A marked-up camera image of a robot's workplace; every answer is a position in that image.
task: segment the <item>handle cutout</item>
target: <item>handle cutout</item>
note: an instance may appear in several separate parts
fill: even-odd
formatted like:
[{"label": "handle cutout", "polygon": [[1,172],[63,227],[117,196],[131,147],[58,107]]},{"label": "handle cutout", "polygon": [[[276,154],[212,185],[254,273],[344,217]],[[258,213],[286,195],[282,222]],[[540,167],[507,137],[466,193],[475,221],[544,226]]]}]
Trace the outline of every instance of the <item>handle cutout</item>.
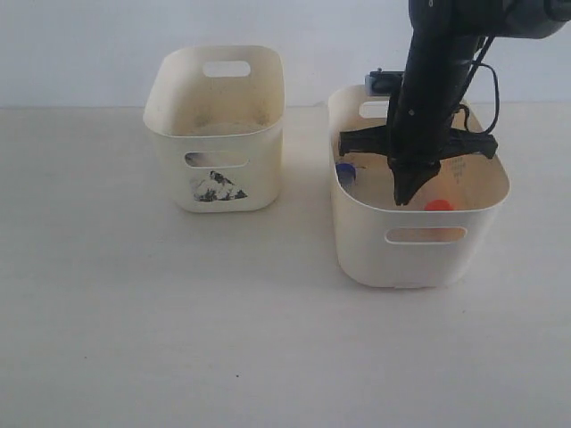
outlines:
[{"label": "handle cutout", "polygon": [[185,162],[190,168],[241,168],[250,160],[238,152],[189,152],[185,155]]},{"label": "handle cutout", "polygon": [[359,115],[363,119],[384,119],[388,116],[389,102],[384,101],[369,101],[363,103],[359,107]]},{"label": "handle cutout", "polygon": [[246,61],[212,61],[203,65],[203,73],[208,78],[245,78],[252,67]]},{"label": "handle cutout", "polygon": [[456,243],[466,237],[464,227],[402,227],[389,230],[385,239],[388,243]]}]

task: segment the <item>white table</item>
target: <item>white table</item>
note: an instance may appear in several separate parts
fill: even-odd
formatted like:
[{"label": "white table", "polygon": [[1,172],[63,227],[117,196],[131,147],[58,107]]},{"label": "white table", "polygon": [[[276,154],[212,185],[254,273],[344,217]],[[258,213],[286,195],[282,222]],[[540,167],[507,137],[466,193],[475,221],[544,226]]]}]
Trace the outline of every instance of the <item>white table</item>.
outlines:
[{"label": "white table", "polygon": [[287,113],[278,202],[202,216],[140,110],[0,111],[0,426],[571,426],[569,116],[504,105],[476,264],[390,292],[336,264],[323,108]]}]

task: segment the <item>white plastic bin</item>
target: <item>white plastic bin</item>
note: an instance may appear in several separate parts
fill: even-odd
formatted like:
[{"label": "white plastic bin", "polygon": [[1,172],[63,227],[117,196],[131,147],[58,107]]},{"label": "white plastic bin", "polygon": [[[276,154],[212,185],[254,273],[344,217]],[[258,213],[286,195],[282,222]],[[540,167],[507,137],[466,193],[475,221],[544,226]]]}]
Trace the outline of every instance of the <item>white plastic bin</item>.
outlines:
[{"label": "white plastic bin", "polygon": [[162,63],[144,122],[171,197],[192,212],[257,210],[280,189],[284,77],[261,46],[181,49]]},{"label": "white plastic bin", "polygon": [[[422,288],[454,284],[464,276],[478,247],[509,194],[500,160],[468,155],[443,162],[441,174],[407,207],[393,200],[393,174],[386,158],[352,153],[341,158],[339,133],[383,125],[385,118],[361,116],[364,86],[329,99],[331,192],[339,264],[359,283],[373,287]],[[470,128],[481,129],[474,115]],[[460,128],[462,117],[455,126]],[[350,190],[339,183],[337,163],[350,163],[357,176]],[[454,211],[424,211],[444,199]]]}]

